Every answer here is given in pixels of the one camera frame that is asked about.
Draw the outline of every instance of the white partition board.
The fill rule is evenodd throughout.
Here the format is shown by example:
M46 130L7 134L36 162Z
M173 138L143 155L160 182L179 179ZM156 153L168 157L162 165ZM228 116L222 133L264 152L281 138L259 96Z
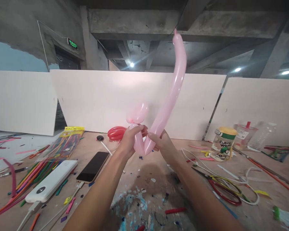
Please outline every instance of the white partition board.
M56 109L50 73L0 71L0 131L53 135Z
M126 115L138 102L149 104L144 123L152 125L165 102L172 73L51 70L68 126L106 133L128 126ZM171 138L201 140L224 83L224 75L186 74L167 123Z
M229 78L219 100L205 140L212 141L215 129L251 121L277 124L266 145L289 146L289 80Z

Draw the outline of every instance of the scissors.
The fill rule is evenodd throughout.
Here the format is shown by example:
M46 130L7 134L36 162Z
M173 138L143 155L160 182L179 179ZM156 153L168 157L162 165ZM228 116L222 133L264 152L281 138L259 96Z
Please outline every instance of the scissors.
M214 189L214 191L216 192L216 194L219 195L221 198L223 198L226 202L228 202L232 205L235 205L235 206L239 206L242 204L240 197L237 195L237 194L241 194L242 192L234 183L232 183L231 181L227 180L226 178L223 178L220 176L209 176L203 172L200 172L199 170L195 169L194 167L192 167L192 169L194 169L196 172L198 172L200 175L202 175L204 178L206 178L208 180L208 182L210 183L210 185L212 186L212 188ZM227 181L227 183L229 183L230 185L232 185L233 187L235 187L238 190L238 193L229 189L227 186L225 186L223 183L219 182L217 179L222 179L224 181ZM215 186L219 187L223 191L230 193L233 197L235 197L237 199L237 201L232 201L232 200L228 199L227 197L225 197L224 195L222 195L216 189Z

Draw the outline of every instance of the yellow lid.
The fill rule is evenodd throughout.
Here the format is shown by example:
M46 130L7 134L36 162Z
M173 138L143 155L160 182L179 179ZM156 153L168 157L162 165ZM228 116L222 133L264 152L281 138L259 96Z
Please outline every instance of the yellow lid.
M230 127L219 127L219 129L221 131L221 133L225 133L225 134L228 134L228 135L237 135L238 132L233 129L233 128L230 128Z

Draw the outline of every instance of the ceiling light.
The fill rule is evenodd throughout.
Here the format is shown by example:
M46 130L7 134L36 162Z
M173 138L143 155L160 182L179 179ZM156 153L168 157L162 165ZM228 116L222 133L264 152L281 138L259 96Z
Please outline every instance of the ceiling light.
M284 75L284 74L289 74L289 71L285 71L285 72L283 72L282 74L283 74L283 75Z

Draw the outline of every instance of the phone screen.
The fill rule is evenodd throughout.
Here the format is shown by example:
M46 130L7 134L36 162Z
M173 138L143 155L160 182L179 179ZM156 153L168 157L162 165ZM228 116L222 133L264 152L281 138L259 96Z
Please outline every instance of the phone screen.
M76 179L78 181L86 182L93 181L98 175L100 169L103 167L103 164L106 162L108 156L108 152L96 153Z

